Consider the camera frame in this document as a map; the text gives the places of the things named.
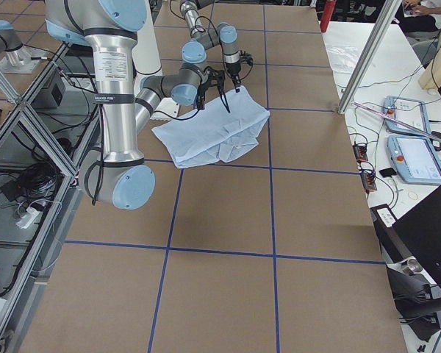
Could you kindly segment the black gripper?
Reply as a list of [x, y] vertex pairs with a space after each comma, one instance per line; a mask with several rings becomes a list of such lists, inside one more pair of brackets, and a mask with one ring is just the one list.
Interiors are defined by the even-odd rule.
[[240, 71], [241, 71], [240, 62], [237, 61], [235, 63], [226, 63], [226, 71], [234, 85], [235, 92], [236, 93], [240, 92], [242, 85], [240, 79]]
[[196, 109], [205, 109], [206, 93], [211, 87], [211, 75], [208, 73], [206, 78], [198, 86], [197, 96], [196, 96]]

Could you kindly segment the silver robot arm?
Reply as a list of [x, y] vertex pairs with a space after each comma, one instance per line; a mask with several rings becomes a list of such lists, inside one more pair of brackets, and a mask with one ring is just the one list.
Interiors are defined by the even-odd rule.
[[136, 93], [132, 51], [149, 18], [144, 1], [46, 2], [49, 34], [93, 50], [101, 144], [84, 158], [80, 182], [93, 202], [124, 210], [142, 207], [155, 188], [154, 172], [138, 148], [139, 132], [164, 98], [194, 104], [208, 77], [205, 48], [192, 40], [182, 49], [177, 74], [149, 76]]
[[223, 64], [236, 90], [241, 86], [241, 52], [237, 43], [237, 30], [231, 24], [204, 26], [198, 11], [211, 5], [212, 1], [180, 1], [179, 12], [186, 22], [190, 40], [182, 47], [183, 64], [179, 76], [171, 88], [171, 97], [179, 104], [192, 104], [200, 85], [207, 82], [207, 50], [216, 46], [221, 49]]

